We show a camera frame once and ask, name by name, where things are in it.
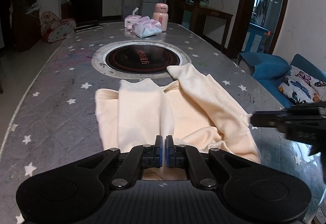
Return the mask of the blue sofa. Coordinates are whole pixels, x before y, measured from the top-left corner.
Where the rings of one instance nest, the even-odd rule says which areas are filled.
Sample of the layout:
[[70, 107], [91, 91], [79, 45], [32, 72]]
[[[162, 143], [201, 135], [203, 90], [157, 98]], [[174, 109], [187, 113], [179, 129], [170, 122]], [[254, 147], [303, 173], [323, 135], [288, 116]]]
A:
[[286, 108], [292, 105], [298, 105], [293, 104], [278, 91], [278, 86], [281, 84], [290, 66], [298, 67], [312, 77], [325, 82], [325, 73], [299, 54], [294, 56], [291, 63], [287, 63], [279, 56], [256, 52], [242, 52], [238, 55], [237, 63], [242, 67], [247, 66], [251, 76]]

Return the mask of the pink wet wipes pack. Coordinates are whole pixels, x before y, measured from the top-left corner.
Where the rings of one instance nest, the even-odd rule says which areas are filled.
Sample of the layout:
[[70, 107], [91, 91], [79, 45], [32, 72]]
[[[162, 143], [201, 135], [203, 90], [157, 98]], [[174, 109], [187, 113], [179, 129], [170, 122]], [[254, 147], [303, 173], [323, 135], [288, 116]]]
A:
[[142, 17], [131, 26], [131, 32], [142, 39], [162, 33], [162, 27], [158, 21], [149, 17]]

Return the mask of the pink thermos bottle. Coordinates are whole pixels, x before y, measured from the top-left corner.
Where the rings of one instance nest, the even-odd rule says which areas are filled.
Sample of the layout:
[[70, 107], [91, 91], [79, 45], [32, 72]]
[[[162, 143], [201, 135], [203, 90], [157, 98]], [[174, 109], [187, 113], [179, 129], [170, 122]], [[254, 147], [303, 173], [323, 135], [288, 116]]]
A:
[[167, 23], [169, 19], [168, 5], [164, 3], [155, 4], [155, 10], [152, 18], [161, 24], [162, 32], [167, 30]]

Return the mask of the pink tissue box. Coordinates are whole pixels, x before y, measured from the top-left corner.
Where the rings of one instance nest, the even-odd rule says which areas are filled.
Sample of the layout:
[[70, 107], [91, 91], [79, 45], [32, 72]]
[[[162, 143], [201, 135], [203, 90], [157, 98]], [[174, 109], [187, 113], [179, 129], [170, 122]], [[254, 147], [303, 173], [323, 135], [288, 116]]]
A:
[[132, 15], [128, 15], [125, 19], [124, 19], [124, 27], [128, 28], [129, 26], [132, 26], [133, 24], [137, 23], [140, 19], [141, 19], [141, 15], [137, 15], [136, 12], [139, 10], [138, 7], [136, 7], [133, 12]]

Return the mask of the butterfly print cushion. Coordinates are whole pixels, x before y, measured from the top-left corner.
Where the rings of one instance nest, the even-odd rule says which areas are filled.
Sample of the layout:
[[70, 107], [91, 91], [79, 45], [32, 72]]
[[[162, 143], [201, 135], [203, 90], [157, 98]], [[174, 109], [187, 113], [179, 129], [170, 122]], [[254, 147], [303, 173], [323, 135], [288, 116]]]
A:
[[293, 104], [325, 101], [325, 82], [312, 77], [295, 66], [285, 74], [278, 91]]

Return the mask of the dark wooden side table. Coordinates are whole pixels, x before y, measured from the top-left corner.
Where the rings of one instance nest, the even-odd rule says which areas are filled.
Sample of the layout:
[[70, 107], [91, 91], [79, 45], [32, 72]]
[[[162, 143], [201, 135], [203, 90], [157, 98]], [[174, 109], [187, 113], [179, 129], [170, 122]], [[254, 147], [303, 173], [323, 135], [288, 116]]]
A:
[[209, 8], [191, 7], [189, 30], [212, 45], [225, 47], [233, 14]]

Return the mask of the polka dot play tent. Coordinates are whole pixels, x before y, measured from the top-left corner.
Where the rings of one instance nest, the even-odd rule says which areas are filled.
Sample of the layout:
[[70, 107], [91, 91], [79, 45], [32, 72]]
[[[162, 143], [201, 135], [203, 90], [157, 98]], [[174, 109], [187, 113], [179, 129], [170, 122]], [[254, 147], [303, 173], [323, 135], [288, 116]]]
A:
[[74, 19], [60, 19], [51, 11], [42, 13], [40, 17], [41, 35], [44, 42], [52, 43], [63, 40], [76, 27]]

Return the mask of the cream garment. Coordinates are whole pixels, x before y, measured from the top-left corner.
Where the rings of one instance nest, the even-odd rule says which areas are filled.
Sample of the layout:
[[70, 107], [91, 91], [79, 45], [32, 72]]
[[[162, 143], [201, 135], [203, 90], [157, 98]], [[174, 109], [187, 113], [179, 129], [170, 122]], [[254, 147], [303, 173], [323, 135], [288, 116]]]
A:
[[95, 94], [96, 118], [104, 149], [129, 152], [151, 145], [156, 136], [172, 136], [177, 145], [206, 153], [220, 148], [259, 163], [249, 130], [250, 116], [211, 75], [191, 64], [169, 66], [173, 81], [160, 87], [151, 79], [122, 80], [118, 90]]

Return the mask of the round black induction cooktop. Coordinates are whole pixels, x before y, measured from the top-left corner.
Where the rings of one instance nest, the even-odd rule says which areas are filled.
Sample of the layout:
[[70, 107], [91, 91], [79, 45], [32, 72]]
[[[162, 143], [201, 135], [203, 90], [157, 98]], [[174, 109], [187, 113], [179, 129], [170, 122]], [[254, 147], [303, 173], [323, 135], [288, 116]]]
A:
[[168, 66], [183, 66], [191, 58], [180, 48], [154, 40], [120, 41], [99, 48], [92, 57], [95, 70], [118, 79], [167, 78]]

